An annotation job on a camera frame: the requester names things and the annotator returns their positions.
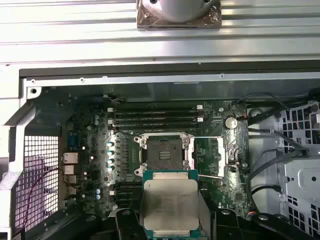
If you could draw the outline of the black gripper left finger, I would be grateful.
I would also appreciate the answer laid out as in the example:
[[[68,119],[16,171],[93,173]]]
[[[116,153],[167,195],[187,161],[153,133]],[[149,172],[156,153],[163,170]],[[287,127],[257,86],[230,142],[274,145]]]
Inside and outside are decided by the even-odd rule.
[[[37,234],[38,240],[143,240],[145,229],[140,224],[142,197],[134,196],[128,208],[110,212],[106,219],[75,212],[57,219]]]

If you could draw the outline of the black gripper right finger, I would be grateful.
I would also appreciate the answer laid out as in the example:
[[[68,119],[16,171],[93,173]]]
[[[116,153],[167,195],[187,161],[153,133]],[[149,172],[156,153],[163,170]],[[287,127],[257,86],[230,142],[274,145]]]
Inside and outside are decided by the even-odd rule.
[[[208,194],[198,195],[199,222],[208,240],[308,240],[309,235],[268,213],[246,220],[218,208]]]

